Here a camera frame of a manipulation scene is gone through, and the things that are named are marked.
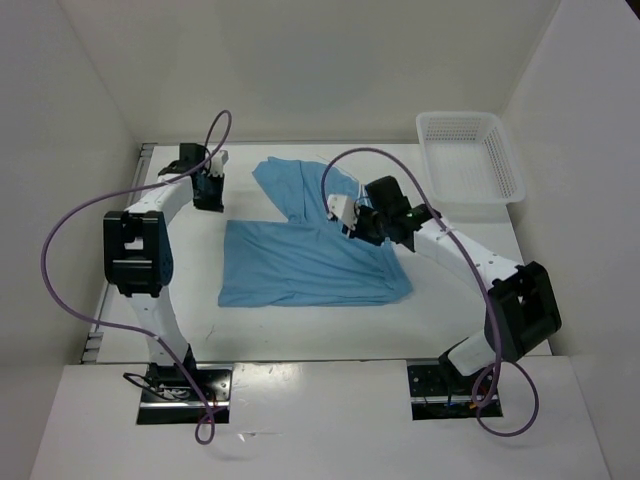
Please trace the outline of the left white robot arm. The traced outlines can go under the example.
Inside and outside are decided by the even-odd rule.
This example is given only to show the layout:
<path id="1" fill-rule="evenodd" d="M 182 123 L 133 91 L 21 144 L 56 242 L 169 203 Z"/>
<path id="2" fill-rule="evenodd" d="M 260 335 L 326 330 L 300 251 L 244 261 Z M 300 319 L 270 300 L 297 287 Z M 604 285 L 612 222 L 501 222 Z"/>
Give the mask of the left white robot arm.
<path id="1" fill-rule="evenodd" d="M 157 396 L 185 400 L 196 394 L 200 376 L 191 346 L 181 333 L 168 286 L 174 259 L 168 225 L 187 204 L 224 211 L 224 167 L 228 152 L 212 154 L 196 143 L 182 143 L 179 158 L 158 172 L 148 189 L 124 211 L 103 218 L 104 271 L 133 308 L 150 354 L 145 383 Z"/>

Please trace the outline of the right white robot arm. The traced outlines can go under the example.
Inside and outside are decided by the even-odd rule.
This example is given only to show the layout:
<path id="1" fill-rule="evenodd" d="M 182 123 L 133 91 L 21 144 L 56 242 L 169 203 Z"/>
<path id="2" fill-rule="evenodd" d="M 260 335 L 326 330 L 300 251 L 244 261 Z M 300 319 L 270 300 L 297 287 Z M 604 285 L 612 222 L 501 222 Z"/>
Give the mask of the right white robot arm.
<path id="1" fill-rule="evenodd" d="M 482 330 L 439 358 L 438 378 L 446 391 L 464 391 L 474 375 L 496 359 L 519 361 L 561 328 L 551 281 L 542 265 L 519 264 L 456 232 L 430 205 L 411 205 L 392 176 L 367 184 L 365 191 L 365 205 L 353 199 L 329 202 L 345 235 L 375 246 L 386 241 L 401 245 L 437 263 L 485 302 Z"/>

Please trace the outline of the blue mesh shorts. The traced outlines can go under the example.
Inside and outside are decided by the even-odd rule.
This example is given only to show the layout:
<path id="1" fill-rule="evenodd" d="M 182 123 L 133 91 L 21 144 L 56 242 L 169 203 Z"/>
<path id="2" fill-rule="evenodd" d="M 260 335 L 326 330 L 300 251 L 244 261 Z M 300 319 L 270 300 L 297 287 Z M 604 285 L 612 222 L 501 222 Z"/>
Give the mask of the blue mesh shorts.
<path id="1" fill-rule="evenodd" d="M 412 293 L 390 244 L 349 239 L 326 217 L 321 189 L 360 198 L 355 178 L 277 157 L 260 162 L 253 177 L 286 219 L 227 222 L 219 306 L 377 306 Z"/>

